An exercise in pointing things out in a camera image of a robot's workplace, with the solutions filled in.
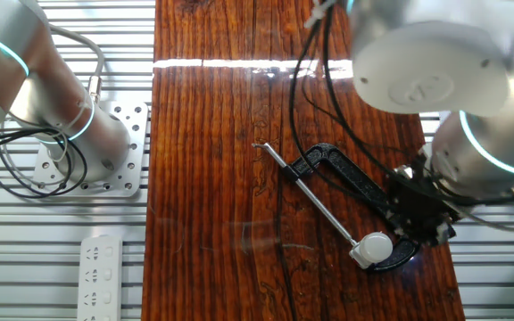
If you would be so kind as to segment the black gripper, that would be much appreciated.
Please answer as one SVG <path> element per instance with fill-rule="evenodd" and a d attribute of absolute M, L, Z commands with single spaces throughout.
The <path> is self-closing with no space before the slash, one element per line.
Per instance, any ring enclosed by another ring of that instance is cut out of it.
<path fill-rule="evenodd" d="M 442 202 L 416 192 L 406 185 L 394 183 L 394 197 L 388 198 L 391 209 L 386 219 L 394 233 L 408 236 L 410 226 L 414 226 L 410 238 L 425 245 L 438 245 L 437 228 L 442 223 L 451 223 L 451 211 Z"/>

